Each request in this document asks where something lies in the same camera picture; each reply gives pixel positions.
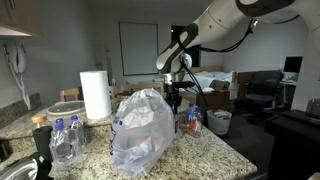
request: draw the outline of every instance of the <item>granite countertop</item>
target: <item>granite countertop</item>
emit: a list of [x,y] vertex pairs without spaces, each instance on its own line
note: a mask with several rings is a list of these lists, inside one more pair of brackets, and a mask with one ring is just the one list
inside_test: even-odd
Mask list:
[[[150,173],[134,179],[238,179],[257,171],[255,165],[206,128],[201,138],[179,133],[180,138],[173,141]],[[114,166],[109,139],[94,139],[82,163],[63,169],[52,169],[50,176],[70,180],[131,179]]]
[[[115,107],[117,103],[121,102],[123,98],[116,98],[113,99],[111,104],[112,107]],[[67,116],[53,116],[47,113],[48,108],[43,108],[37,114],[47,114],[48,120],[51,123],[57,118],[70,118],[71,115]],[[32,123],[31,117],[32,112],[22,116],[21,118],[15,120],[10,125],[0,129],[0,139],[1,140],[10,140],[10,139],[17,139],[17,138],[24,138],[24,137],[31,137],[32,136]],[[79,117],[80,121],[83,123],[85,127],[96,127],[96,126],[104,126],[110,125],[114,120],[115,114],[112,113],[110,116],[107,116],[102,119],[88,119],[85,110],[82,110],[75,114]]]

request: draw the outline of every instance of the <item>plastic bag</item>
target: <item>plastic bag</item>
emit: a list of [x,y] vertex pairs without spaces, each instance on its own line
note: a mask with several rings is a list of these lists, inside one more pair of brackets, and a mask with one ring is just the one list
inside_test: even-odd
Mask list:
[[110,155],[129,176],[147,175],[174,137],[170,106],[153,89],[121,102],[111,126]]

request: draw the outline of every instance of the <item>white wall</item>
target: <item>white wall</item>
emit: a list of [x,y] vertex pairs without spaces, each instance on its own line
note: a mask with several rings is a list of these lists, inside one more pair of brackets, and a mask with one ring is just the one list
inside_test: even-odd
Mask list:
[[80,71],[95,68],[91,24],[82,0],[37,2],[43,35],[23,40],[29,57],[26,88],[52,105],[60,90],[80,86]]
[[305,45],[306,52],[303,59],[303,72],[299,74],[298,86],[296,87],[292,109],[306,110],[310,99],[320,98],[320,50],[309,36]]
[[[227,37],[225,45],[236,42],[247,28],[248,21],[237,26]],[[301,18],[285,24],[259,23],[254,34],[235,51],[225,54],[227,71],[256,71],[283,69],[286,56],[303,56],[292,109],[305,111],[312,98],[320,98],[320,55]]]
[[22,99],[16,82],[7,64],[4,51],[0,50],[0,108]]
[[[95,57],[99,63],[106,64],[106,56],[112,61],[113,77],[117,84],[127,81],[148,81],[160,75],[123,76],[122,57],[118,22],[138,22],[158,24],[158,48],[162,52],[171,42],[172,25],[188,25],[205,10],[211,1],[201,0],[107,0],[87,1],[94,27]],[[220,43],[207,44],[219,47]],[[101,49],[110,50],[103,53]],[[222,65],[218,54],[202,53],[201,65]]]
[[[248,23],[248,20],[243,21],[223,38],[225,45],[237,42]],[[284,24],[259,23],[238,49],[225,54],[223,66],[227,71],[283,69],[287,56],[303,56],[307,35],[301,18]]]

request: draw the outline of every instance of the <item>whiteboard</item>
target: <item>whiteboard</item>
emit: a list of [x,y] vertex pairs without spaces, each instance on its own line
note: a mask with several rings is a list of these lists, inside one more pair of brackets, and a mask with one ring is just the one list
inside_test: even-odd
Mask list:
[[157,74],[156,24],[119,22],[123,75]]

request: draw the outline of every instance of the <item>monitor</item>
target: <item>monitor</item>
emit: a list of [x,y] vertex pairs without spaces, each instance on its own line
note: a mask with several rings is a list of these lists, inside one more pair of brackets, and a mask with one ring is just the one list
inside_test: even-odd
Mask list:
[[284,64],[283,72],[299,73],[302,63],[301,56],[287,57]]

